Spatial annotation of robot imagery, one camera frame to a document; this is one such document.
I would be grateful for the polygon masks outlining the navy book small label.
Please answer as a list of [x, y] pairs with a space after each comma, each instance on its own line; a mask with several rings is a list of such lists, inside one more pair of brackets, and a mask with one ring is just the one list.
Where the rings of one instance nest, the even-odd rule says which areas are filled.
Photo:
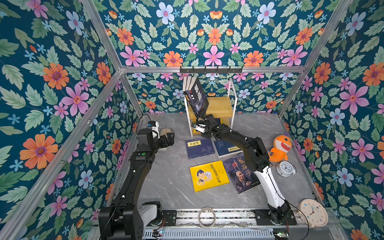
[[216, 148], [219, 158], [233, 156], [243, 152], [239, 147], [225, 140], [214, 141], [214, 146]]

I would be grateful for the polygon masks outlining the dark blue yellow-label book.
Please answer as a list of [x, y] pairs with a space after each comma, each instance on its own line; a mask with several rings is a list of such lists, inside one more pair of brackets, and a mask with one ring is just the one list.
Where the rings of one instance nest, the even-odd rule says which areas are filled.
[[188, 159], [214, 155], [216, 153], [211, 139], [199, 138], [185, 141]]

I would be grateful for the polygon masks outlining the black wolf cover book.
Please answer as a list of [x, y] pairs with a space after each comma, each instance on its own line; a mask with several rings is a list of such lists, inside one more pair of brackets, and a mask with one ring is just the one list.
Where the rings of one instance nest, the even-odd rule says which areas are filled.
[[207, 108], [209, 106], [209, 101], [208, 101], [207, 95], [204, 92], [203, 86], [200, 83], [200, 80], [198, 77], [197, 77], [197, 80], [195, 82], [194, 92], [197, 94], [197, 97], [198, 97], [200, 105], [201, 105], [201, 110], [198, 114], [198, 117], [199, 117], [201, 114], [203, 114], [204, 112], [207, 111]]

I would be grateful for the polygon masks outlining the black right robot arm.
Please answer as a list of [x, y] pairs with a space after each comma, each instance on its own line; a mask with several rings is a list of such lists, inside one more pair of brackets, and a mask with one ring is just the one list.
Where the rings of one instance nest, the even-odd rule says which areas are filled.
[[197, 120], [191, 127], [202, 137], [225, 140], [243, 151], [247, 167], [254, 172], [267, 196], [271, 222], [284, 224], [292, 213], [291, 204], [283, 197], [272, 173], [272, 164], [264, 142], [259, 137], [248, 137], [232, 130], [225, 124], [218, 124], [213, 115]]

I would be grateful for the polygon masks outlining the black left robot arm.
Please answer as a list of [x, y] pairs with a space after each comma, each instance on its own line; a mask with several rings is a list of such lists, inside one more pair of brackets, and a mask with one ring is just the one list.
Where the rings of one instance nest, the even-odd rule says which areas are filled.
[[128, 175], [109, 207], [99, 214], [101, 240], [141, 240], [145, 227], [160, 220], [159, 202], [151, 202], [138, 208], [143, 183], [151, 170], [156, 153], [174, 144], [175, 134], [165, 129], [165, 134], [146, 128], [139, 130], [138, 144], [130, 157]]

